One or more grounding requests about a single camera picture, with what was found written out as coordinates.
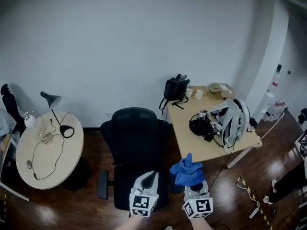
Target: chair backrest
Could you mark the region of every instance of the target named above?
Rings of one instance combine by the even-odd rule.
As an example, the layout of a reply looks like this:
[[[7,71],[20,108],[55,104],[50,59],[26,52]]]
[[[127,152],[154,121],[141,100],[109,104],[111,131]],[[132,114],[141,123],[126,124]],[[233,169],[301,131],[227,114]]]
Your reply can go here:
[[[161,163],[170,124],[153,111],[134,107],[116,111],[100,130],[114,164]]]
[[[2,100],[7,112],[15,119],[16,122],[18,122],[17,119],[19,118],[20,115],[18,112],[16,100],[14,95],[11,94],[7,84],[4,84],[1,87],[1,94],[3,95]]]
[[[2,100],[5,105],[5,108],[7,112],[12,116],[12,118],[16,121],[16,128],[20,132],[21,136],[26,129],[24,125],[24,119],[19,115],[15,97],[13,94],[11,94],[7,84],[4,84],[1,87],[1,94],[3,95]]]

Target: black lamp shade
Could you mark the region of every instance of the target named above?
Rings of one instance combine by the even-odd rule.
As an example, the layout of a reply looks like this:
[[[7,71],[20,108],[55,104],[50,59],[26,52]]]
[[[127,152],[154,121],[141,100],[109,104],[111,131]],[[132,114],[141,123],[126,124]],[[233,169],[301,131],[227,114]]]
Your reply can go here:
[[[55,108],[62,99],[62,96],[47,94],[46,92],[43,91],[40,93],[40,95],[47,100],[50,109]]]

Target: white mug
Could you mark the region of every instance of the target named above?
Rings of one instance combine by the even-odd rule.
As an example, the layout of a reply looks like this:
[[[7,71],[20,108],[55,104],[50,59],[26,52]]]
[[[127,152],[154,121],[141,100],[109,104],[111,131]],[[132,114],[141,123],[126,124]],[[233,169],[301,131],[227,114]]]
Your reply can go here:
[[[202,90],[196,90],[196,94],[194,95],[194,97],[198,100],[200,100],[202,98],[203,95],[203,91]]]
[[[187,90],[186,90],[186,96],[187,96],[188,98],[192,96],[192,93],[193,93],[193,89],[187,88]]]

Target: sneaker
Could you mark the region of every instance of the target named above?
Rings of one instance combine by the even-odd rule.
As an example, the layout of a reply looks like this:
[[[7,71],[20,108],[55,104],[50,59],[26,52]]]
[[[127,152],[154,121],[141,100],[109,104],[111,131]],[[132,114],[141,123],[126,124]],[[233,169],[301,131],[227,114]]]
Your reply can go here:
[[[263,202],[266,203],[266,204],[269,204],[269,205],[273,204],[273,203],[271,203],[271,202],[269,201],[269,196],[264,196]]]
[[[273,192],[276,193],[276,189],[275,189],[275,184],[277,183],[277,181],[274,179],[272,180],[272,187],[273,187]]]

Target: round white table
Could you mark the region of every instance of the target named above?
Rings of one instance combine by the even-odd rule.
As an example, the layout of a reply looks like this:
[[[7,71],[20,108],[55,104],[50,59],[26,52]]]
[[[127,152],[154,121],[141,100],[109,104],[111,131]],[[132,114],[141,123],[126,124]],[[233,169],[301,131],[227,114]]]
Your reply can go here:
[[[55,112],[59,122],[63,119],[67,112]],[[44,119],[44,129],[42,137],[47,133],[57,129],[52,134],[59,134],[59,124],[52,112],[42,115]],[[33,175],[33,170],[28,169],[27,161],[32,160],[35,146],[41,141],[39,134],[42,128],[42,118],[37,118],[37,125],[34,129],[26,129],[20,137],[17,152],[16,165],[21,178],[31,187],[37,189],[50,189],[55,187],[67,179],[67,177],[75,169],[83,150],[84,133],[79,120],[71,113],[68,113],[61,125],[69,125],[74,128],[75,133],[71,138],[64,138],[63,152],[57,162],[55,171],[54,165],[58,159],[61,150],[63,138],[54,136],[50,145],[42,142],[37,146],[34,153],[33,169],[37,178],[44,178],[52,173],[48,178],[37,180]]]

